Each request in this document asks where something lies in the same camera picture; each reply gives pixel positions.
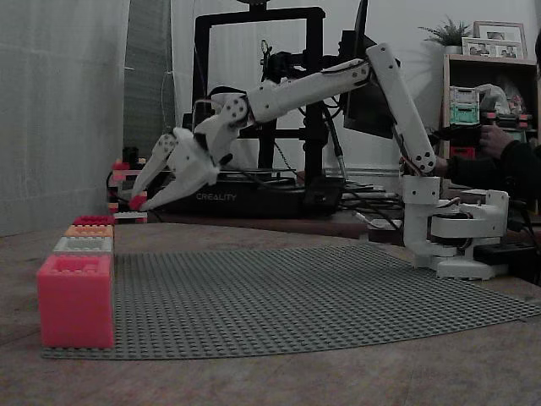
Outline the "person's hand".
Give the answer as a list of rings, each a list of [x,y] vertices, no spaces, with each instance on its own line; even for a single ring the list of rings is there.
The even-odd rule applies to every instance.
[[[496,125],[481,127],[479,144],[483,152],[494,159],[500,159],[506,147],[514,141],[510,134]]]

